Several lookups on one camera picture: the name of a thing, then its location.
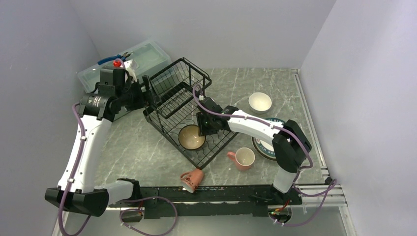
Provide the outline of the dark blue tan bowl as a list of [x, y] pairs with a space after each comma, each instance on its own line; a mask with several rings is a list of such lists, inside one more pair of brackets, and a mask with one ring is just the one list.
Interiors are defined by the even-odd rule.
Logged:
[[183, 127], [178, 136], [179, 144], [187, 150], [199, 149], [206, 141], [205, 136], [199, 135], [199, 127], [193, 124]]

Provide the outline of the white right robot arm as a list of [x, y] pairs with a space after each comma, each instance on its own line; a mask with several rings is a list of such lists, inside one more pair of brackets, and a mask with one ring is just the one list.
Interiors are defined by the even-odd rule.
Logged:
[[271, 198], [277, 204], [285, 203], [300, 170], [313, 167], [309, 155], [311, 144], [299, 125], [293, 120], [278, 124], [232, 106], [217, 111], [219, 106], [209, 97], [203, 100], [194, 97], [194, 100], [202, 114], [208, 117], [211, 129], [246, 134], [273, 147], [278, 171], [272, 184]]

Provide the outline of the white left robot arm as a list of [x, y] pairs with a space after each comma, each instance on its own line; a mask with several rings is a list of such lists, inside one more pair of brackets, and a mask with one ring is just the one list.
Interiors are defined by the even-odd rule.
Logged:
[[102, 68], [95, 90], [73, 106], [78, 123], [73, 149], [57, 186], [46, 189], [45, 200], [58, 207], [59, 212], [95, 217], [119, 201], [136, 206], [142, 197], [137, 180], [119, 178], [97, 187], [95, 173], [106, 135], [119, 111], [123, 107], [128, 111], [141, 109], [157, 100], [149, 76], [139, 80], [121, 67]]

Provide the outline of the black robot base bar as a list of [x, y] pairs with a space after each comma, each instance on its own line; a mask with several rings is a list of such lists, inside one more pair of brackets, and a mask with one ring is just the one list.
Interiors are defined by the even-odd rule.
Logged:
[[108, 208], [140, 207], [145, 219], [177, 216], [252, 215], [266, 217], [282, 206], [300, 206], [302, 199], [295, 190], [281, 194], [271, 185], [200, 186], [194, 193], [180, 186], [141, 187], [141, 203], [116, 202]]

